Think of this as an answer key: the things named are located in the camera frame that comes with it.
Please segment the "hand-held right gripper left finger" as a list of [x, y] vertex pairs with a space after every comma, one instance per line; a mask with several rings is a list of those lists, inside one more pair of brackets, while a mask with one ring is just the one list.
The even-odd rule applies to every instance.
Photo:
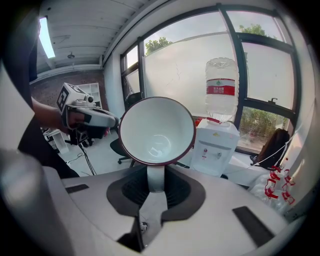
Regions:
[[128, 249], [144, 250], [139, 211], [148, 197], [146, 167], [69, 178], [62, 183], [96, 228]]

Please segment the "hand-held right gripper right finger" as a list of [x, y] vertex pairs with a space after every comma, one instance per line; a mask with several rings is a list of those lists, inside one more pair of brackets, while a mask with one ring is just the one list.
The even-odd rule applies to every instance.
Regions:
[[[288, 222], [241, 186], [195, 170], [177, 168], [205, 189], [205, 200], [189, 219], [165, 222], [144, 250], [146, 256], [274, 256], [280, 246], [277, 235]], [[233, 209], [248, 207], [273, 233], [258, 247]]]

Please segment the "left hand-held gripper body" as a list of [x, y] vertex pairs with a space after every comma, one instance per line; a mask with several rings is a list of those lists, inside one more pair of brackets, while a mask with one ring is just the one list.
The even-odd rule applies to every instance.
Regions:
[[65, 142], [70, 145], [80, 145], [87, 139], [101, 139], [107, 129], [116, 128], [119, 124], [119, 119], [114, 114], [96, 106], [94, 97], [76, 85], [64, 83], [56, 104], [62, 123], [67, 128], [69, 112], [84, 114], [83, 123], [79, 123], [74, 129], [68, 128], [69, 139]]

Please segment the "person's left hand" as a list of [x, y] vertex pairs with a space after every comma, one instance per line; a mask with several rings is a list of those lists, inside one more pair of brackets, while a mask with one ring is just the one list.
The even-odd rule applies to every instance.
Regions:
[[71, 111], [67, 116], [67, 126], [69, 129], [74, 129], [78, 124], [82, 124], [85, 120], [85, 115], [81, 112]]

